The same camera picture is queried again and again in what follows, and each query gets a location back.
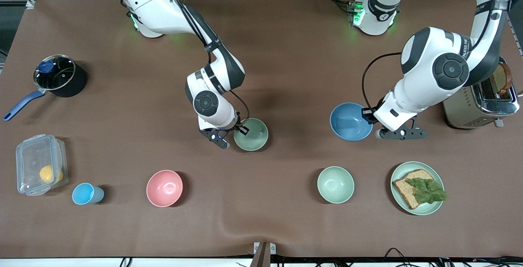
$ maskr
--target black pot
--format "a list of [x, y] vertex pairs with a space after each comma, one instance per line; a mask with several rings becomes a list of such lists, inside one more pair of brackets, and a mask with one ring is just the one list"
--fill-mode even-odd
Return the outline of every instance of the black pot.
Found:
[[24, 96], [4, 115], [4, 121], [11, 120], [30, 101], [44, 96], [48, 91], [62, 98], [77, 95], [87, 84], [87, 73], [73, 59], [65, 55], [53, 55], [38, 64], [33, 81], [38, 90]]

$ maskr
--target pot handle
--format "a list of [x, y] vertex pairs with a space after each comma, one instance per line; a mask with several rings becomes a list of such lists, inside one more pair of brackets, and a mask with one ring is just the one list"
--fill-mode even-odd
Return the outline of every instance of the pot handle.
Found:
[[20, 112], [20, 110], [25, 107], [30, 101], [34, 100], [35, 98], [40, 98], [45, 95], [47, 91], [43, 89], [35, 90], [34, 92], [31, 92], [27, 96], [24, 96], [13, 108], [9, 110], [4, 115], [4, 118], [2, 118], [4, 121], [9, 121], [13, 119], [13, 117]]

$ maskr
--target table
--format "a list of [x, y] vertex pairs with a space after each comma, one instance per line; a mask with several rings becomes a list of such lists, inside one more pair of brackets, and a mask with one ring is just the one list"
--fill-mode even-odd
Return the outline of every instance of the table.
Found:
[[[267, 147], [222, 150], [198, 132], [183, 89], [207, 60], [196, 36], [146, 39], [118, 0], [38, 0], [0, 77], [1, 110], [34, 89], [32, 72], [48, 55], [71, 56], [89, 82], [78, 96], [45, 96], [0, 124], [0, 256], [230, 256], [263, 240], [283, 256], [383, 256], [390, 247], [406, 256], [523, 255], [522, 113], [503, 129], [457, 131], [437, 105], [419, 116], [429, 131], [422, 141], [344, 142], [329, 127], [336, 105], [363, 102], [361, 74], [372, 59], [400, 51], [428, 25], [469, 33], [474, 0], [403, 0], [379, 37], [349, 28], [329, 0], [186, 3], [245, 67], [237, 93], [269, 127]], [[523, 82], [508, 26], [501, 55]], [[398, 61], [382, 59], [369, 71], [370, 101], [402, 77]], [[37, 134], [64, 140], [70, 182], [28, 197], [16, 192], [15, 147]], [[445, 182], [449, 198], [432, 215], [409, 215], [391, 200], [392, 169], [410, 160]], [[355, 179], [344, 204], [317, 193], [316, 178], [330, 165]], [[163, 169], [180, 172], [185, 191], [175, 207], [159, 209], [145, 186]], [[82, 182], [104, 187], [106, 199], [74, 205]]]

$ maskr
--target blue lid knob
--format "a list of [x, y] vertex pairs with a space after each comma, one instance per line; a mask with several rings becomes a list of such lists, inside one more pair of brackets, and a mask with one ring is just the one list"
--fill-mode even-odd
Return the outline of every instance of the blue lid knob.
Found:
[[40, 64], [38, 64], [38, 71], [40, 73], [49, 73], [49, 72], [53, 71], [53, 68], [54, 68], [54, 63], [51, 60], [45, 61], [45, 62], [40, 62]]

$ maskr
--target pink bowl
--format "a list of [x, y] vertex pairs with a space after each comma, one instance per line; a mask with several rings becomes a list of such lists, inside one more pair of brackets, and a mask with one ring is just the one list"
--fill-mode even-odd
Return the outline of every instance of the pink bowl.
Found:
[[183, 183], [178, 173], [171, 170], [156, 172], [147, 183], [147, 198], [156, 207], [168, 207], [181, 196]]

